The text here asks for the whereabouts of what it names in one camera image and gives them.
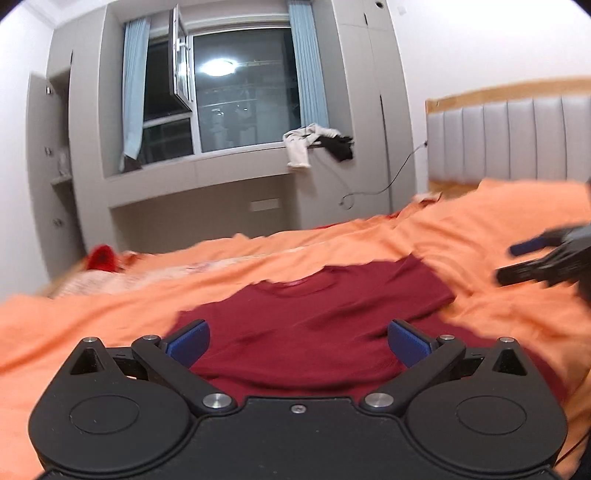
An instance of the ceiling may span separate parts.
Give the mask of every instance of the ceiling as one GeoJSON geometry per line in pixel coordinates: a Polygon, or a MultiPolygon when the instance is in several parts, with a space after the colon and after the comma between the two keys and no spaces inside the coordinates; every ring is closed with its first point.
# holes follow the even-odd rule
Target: ceiling
{"type": "Polygon", "coordinates": [[[24,5],[52,28],[114,0],[24,0],[24,5]]]}

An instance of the orange blanket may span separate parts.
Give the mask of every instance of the orange blanket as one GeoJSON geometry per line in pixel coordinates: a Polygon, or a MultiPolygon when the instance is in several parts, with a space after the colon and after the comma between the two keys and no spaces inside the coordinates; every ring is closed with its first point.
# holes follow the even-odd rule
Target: orange blanket
{"type": "MultiPolygon", "coordinates": [[[[291,281],[326,264],[397,260],[413,252],[435,269],[457,300],[446,320],[496,338],[516,337],[543,357],[569,391],[566,447],[589,428],[591,312],[568,286],[498,288],[492,271],[513,260],[508,245],[542,230],[591,222],[587,191],[578,183],[483,184],[463,198],[424,210],[413,205],[396,219],[358,220],[312,232],[283,232],[204,242],[150,257],[137,271],[244,255],[264,256],[222,270],[162,281],[117,295],[57,300],[13,297],[0,306],[0,478],[30,479],[40,471],[28,442],[28,415],[57,368],[80,338],[100,336],[109,346],[139,335],[164,334],[179,310],[229,297],[263,279],[291,281]],[[286,249],[291,252],[274,253],[286,249]]],[[[563,475],[577,455],[560,464],[563,475]]]]}

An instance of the open window pane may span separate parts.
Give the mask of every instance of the open window pane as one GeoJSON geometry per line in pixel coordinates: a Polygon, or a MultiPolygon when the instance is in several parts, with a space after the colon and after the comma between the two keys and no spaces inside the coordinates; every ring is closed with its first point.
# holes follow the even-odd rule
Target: open window pane
{"type": "Polygon", "coordinates": [[[170,94],[191,111],[189,94],[189,44],[187,30],[183,25],[178,5],[170,11],[168,48],[170,54],[170,94]]]}
{"type": "Polygon", "coordinates": [[[187,108],[170,95],[168,82],[168,42],[148,46],[146,62],[144,121],[184,113],[187,108]]]}

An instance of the wall outlet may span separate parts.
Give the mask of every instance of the wall outlet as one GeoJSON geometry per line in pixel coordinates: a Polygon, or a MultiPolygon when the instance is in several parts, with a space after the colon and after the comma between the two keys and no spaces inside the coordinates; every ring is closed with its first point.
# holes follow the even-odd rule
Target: wall outlet
{"type": "Polygon", "coordinates": [[[251,212],[262,212],[263,210],[273,210],[276,208],[281,208],[281,202],[279,199],[268,199],[251,202],[251,212]]]}

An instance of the bed headboard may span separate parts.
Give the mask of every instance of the bed headboard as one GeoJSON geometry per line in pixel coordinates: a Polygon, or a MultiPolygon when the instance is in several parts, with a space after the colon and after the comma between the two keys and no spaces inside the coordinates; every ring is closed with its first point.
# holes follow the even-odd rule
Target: bed headboard
{"type": "Polygon", "coordinates": [[[591,176],[591,77],[427,100],[426,111],[430,181],[591,176]]]}

